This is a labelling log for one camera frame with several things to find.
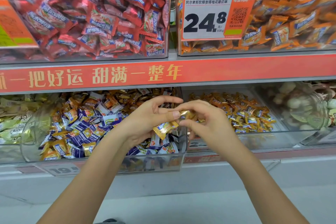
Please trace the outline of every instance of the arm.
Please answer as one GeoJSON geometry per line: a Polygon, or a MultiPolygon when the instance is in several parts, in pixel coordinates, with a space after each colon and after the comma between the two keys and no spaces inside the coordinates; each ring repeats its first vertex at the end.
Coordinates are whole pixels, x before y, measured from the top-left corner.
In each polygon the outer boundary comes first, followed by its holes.
{"type": "Polygon", "coordinates": [[[183,120],[180,125],[190,128],[191,137],[198,134],[234,168],[263,224],[309,224],[279,188],[259,159],[248,150],[233,131],[223,110],[196,100],[181,104],[176,110],[195,110],[204,124],[183,120]]]}
{"type": "Polygon", "coordinates": [[[153,98],[112,129],[37,224],[92,224],[126,153],[151,137],[154,126],[179,118],[179,112],[158,107],[165,102],[183,100],[172,96],[153,98]]]}

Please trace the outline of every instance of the fingernail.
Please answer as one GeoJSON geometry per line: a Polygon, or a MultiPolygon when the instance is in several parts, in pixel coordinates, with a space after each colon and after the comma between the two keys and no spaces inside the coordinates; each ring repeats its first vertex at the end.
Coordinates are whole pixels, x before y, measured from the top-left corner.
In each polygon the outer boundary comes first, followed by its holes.
{"type": "Polygon", "coordinates": [[[179,111],[173,111],[174,119],[178,119],[181,115],[179,111]]]}

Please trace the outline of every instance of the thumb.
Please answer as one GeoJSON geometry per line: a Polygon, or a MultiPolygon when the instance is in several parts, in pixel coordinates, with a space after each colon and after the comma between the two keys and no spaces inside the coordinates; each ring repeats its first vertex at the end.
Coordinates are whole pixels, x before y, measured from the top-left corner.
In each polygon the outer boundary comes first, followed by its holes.
{"type": "Polygon", "coordinates": [[[153,116],[153,124],[162,124],[165,122],[177,120],[180,117],[179,111],[166,112],[162,114],[155,114],[153,116]]]}
{"type": "Polygon", "coordinates": [[[180,121],[180,126],[184,126],[187,128],[190,128],[192,131],[194,131],[197,135],[199,135],[200,137],[204,137],[204,125],[201,125],[199,123],[197,123],[196,121],[193,120],[181,120],[180,121]]]}

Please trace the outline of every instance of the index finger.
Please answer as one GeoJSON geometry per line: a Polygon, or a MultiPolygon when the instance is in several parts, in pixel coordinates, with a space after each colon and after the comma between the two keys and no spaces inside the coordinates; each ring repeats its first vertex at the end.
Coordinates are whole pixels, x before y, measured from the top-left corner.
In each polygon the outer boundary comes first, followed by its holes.
{"type": "Polygon", "coordinates": [[[152,98],[152,101],[156,106],[162,105],[163,103],[183,103],[183,99],[173,96],[157,96],[152,98]]]}
{"type": "Polygon", "coordinates": [[[205,115],[209,112],[211,105],[206,105],[199,101],[190,101],[183,104],[180,104],[178,107],[174,108],[175,111],[183,111],[183,110],[194,110],[200,114],[205,115]]]}

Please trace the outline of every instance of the person's right hand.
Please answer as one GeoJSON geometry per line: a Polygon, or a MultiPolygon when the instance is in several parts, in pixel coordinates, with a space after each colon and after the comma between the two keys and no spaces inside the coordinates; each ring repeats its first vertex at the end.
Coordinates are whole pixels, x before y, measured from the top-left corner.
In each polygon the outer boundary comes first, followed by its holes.
{"type": "Polygon", "coordinates": [[[174,110],[193,110],[199,119],[205,122],[197,123],[193,120],[181,120],[179,125],[190,128],[190,140],[195,133],[203,138],[208,147],[225,158],[230,158],[237,147],[243,144],[235,134],[225,112],[208,102],[194,100],[180,104],[174,110]]]}

